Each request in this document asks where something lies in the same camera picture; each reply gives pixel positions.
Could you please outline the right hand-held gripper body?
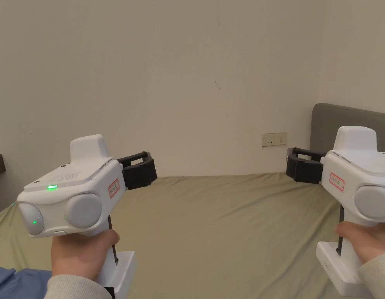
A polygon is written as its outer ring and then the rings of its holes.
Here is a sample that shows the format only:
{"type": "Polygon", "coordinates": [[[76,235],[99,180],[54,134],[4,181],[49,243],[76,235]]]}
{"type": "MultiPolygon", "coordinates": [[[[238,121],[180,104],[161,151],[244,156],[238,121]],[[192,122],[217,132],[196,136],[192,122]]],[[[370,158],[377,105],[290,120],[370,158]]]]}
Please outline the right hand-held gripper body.
{"type": "MultiPolygon", "coordinates": [[[[378,151],[373,129],[340,127],[321,163],[321,185],[340,203],[344,221],[364,227],[385,223],[385,152],[378,151]]],[[[319,242],[316,258],[340,295],[371,295],[359,279],[362,264],[351,242],[319,242]]]]}

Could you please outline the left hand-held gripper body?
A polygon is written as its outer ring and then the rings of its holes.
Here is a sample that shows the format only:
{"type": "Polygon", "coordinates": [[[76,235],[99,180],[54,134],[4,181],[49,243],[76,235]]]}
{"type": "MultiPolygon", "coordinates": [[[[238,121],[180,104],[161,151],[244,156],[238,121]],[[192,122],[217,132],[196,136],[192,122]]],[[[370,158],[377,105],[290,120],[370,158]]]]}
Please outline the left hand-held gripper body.
{"type": "Polygon", "coordinates": [[[93,236],[111,227],[110,214],[127,187],[123,170],[132,157],[114,159],[102,135],[70,143],[70,163],[27,184],[17,197],[34,238],[93,236]]]}

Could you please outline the person's right hand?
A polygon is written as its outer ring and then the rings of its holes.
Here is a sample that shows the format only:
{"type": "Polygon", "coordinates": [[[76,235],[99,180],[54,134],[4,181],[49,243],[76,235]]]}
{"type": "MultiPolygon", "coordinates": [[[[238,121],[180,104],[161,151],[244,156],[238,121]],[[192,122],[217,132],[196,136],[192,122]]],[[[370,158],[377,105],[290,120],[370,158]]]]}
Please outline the person's right hand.
{"type": "Polygon", "coordinates": [[[343,221],[337,226],[336,234],[352,244],[362,264],[385,254],[385,223],[364,227],[343,221]]]}

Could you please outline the person's left hand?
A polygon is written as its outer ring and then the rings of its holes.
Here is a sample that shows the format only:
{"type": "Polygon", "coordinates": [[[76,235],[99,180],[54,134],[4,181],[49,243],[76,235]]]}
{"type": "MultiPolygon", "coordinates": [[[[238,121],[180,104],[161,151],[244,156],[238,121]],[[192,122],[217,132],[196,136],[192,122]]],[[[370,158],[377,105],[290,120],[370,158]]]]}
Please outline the person's left hand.
{"type": "Polygon", "coordinates": [[[97,281],[108,251],[120,240],[108,229],[93,236],[54,236],[51,247],[52,275],[73,275],[97,281]]]}

